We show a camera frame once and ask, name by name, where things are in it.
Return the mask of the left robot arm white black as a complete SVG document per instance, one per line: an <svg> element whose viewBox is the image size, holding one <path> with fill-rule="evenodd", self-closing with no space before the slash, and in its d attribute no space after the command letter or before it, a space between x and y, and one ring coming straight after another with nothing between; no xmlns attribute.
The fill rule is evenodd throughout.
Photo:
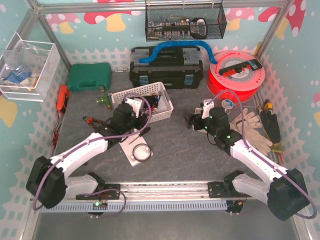
<svg viewBox="0 0 320 240"><path fill-rule="evenodd" d="M51 209L63 199L94 196L103 192L104 183L93 173L72 177L72 173L95 156L129 137L143 132L152 117L149 101L128 93L108 118L82 142L58 155L40 156L33 164L25 188L33 195L33 209Z"/></svg>

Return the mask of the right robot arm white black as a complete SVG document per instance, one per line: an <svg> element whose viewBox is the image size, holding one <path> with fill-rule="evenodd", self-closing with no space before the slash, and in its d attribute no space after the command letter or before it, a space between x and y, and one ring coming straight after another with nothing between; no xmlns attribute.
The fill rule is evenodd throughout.
<svg viewBox="0 0 320 240"><path fill-rule="evenodd" d="M288 170L263 155L243 135L231 128L225 109L204 100L198 114L185 114L186 126L194 131L205 131L214 139L214 145L239 160L259 178L254 179L238 171L225 183L225 192L246 194L266 204L279 220L286 221L309 204L302 173Z"/></svg>

